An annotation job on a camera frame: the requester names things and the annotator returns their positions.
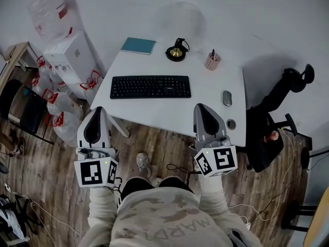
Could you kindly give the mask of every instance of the white wall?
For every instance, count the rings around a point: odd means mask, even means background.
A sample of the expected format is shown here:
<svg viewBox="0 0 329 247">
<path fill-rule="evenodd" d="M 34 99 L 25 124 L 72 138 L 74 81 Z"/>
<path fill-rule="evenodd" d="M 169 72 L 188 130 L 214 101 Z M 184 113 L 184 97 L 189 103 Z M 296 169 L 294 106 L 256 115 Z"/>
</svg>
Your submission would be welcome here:
<svg viewBox="0 0 329 247">
<path fill-rule="evenodd" d="M 30 0 L 0 0 L 0 47 L 24 40 L 45 45 L 33 29 L 26 5 Z M 127 36 L 158 39 L 153 19 L 173 2 L 198 5 L 206 19 L 204 53 L 220 45 L 244 68 L 248 105 L 258 104 L 280 78 L 282 69 L 300 71 L 307 63 L 315 81 L 298 94 L 289 93 L 275 120 L 290 113 L 299 132 L 313 137 L 314 148 L 329 137 L 329 0 L 77 0 L 85 29 L 105 69 Z"/>
</svg>

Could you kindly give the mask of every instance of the gray mouse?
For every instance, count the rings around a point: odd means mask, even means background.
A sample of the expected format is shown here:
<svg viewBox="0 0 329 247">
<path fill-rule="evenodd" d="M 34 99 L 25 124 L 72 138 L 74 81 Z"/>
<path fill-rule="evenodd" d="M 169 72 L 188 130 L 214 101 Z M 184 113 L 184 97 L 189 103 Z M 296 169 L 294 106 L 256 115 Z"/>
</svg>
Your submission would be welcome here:
<svg viewBox="0 0 329 247">
<path fill-rule="evenodd" d="M 229 91 L 223 91 L 223 104 L 226 106 L 232 105 L 232 94 Z"/>
</svg>

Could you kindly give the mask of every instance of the baseboard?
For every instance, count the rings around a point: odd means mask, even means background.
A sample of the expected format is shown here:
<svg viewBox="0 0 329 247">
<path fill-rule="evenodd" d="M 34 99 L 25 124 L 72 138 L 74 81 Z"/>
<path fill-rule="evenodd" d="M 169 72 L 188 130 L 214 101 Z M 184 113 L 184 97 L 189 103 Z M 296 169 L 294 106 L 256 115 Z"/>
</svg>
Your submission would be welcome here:
<svg viewBox="0 0 329 247">
<path fill-rule="evenodd" d="M 292 130 L 290 130 L 288 128 L 283 128 L 283 130 L 285 130 L 285 131 L 287 131 L 289 133 L 292 133 Z M 312 138 L 309 137 L 309 136 L 307 136 L 307 135 L 300 134 L 300 133 L 297 133 L 297 135 L 307 138 L 308 150 L 309 151 L 312 151 L 313 150 Z"/>
</svg>

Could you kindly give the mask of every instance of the teal notebook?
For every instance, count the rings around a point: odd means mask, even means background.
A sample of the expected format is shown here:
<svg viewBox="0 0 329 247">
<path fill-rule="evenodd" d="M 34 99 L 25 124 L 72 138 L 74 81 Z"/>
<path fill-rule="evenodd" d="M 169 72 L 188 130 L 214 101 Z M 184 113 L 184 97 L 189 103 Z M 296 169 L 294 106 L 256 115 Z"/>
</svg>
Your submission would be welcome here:
<svg viewBox="0 0 329 247">
<path fill-rule="evenodd" d="M 149 55 L 152 52 L 155 41 L 146 39 L 127 38 L 121 51 L 134 52 Z"/>
</svg>

